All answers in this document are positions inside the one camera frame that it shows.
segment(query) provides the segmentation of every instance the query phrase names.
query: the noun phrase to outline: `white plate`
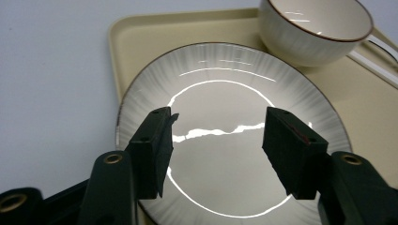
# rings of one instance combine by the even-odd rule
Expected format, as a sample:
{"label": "white plate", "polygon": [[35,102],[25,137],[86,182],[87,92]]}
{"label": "white plate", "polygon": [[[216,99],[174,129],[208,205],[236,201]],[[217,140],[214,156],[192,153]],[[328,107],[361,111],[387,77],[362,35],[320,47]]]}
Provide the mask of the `white plate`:
{"label": "white plate", "polygon": [[296,201],[261,148],[267,106],[294,113],[350,151],[328,100],[297,70],[255,49],[201,43],[168,52],[145,67],[120,109],[123,150],[146,115],[171,106],[174,152],[163,199],[141,201],[159,224],[320,224],[317,201]]}

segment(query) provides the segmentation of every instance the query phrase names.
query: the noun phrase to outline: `white bowl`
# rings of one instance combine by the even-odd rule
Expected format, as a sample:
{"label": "white bowl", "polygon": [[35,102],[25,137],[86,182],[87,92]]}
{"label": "white bowl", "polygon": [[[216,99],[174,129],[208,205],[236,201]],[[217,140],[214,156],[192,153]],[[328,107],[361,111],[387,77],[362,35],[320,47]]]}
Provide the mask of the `white bowl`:
{"label": "white bowl", "polygon": [[374,26],[356,0],[262,0],[258,20],[268,50],[305,67],[323,66],[347,55]]}

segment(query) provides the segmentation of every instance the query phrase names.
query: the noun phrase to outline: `beige tray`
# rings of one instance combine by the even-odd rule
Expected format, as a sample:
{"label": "beige tray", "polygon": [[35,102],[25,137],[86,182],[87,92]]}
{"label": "beige tray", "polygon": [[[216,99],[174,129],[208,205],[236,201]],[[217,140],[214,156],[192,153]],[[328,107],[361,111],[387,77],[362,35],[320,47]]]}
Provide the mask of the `beige tray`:
{"label": "beige tray", "polygon": [[[248,8],[119,20],[109,32],[119,100],[141,69],[180,46],[217,41],[266,52],[258,35],[256,14],[255,8]],[[391,61],[381,57],[384,53],[373,53],[368,45],[359,46],[358,50],[397,73],[390,66]],[[389,185],[398,188],[398,90],[348,57],[325,67],[298,70],[325,94],[340,114],[353,151],[368,158]]]}

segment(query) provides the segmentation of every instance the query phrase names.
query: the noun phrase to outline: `white table surface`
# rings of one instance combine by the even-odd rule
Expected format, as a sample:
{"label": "white table surface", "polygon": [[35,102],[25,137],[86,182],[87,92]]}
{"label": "white table surface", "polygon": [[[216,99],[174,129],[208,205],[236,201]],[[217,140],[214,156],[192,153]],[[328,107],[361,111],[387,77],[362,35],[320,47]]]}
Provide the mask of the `white table surface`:
{"label": "white table surface", "polygon": [[[361,1],[398,43],[398,2]],[[255,8],[259,0],[0,2],[0,193],[45,198],[87,179],[115,150],[118,112],[107,32],[138,14]]]}

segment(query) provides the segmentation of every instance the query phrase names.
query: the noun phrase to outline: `screw hole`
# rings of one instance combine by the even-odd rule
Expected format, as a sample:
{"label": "screw hole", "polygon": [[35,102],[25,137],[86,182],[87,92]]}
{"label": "screw hole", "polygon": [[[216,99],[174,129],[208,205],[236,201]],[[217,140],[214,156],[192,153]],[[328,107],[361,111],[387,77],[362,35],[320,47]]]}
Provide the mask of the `screw hole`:
{"label": "screw hole", "polygon": [[13,194],[0,201],[0,213],[6,213],[20,207],[27,200],[25,194]]}
{"label": "screw hole", "polygon": [[358,165],[362,164],[362,161],[361,161],[359,158],[354,157],[354,156],[343,155],[343,156],[342,156],[342,159],[343,159],[345,162],[347,162],[347,163],[349,163],[349,164],[352,164],[352,165],[358,166]]}
{"label": "screw hole", "polygon": [[119,155],[119,154],[112,154],[112,155],[106,157],[103,161],[106,164],[115,164],[115,163],[121,161],[122,158],[123,157],[121,155]]}

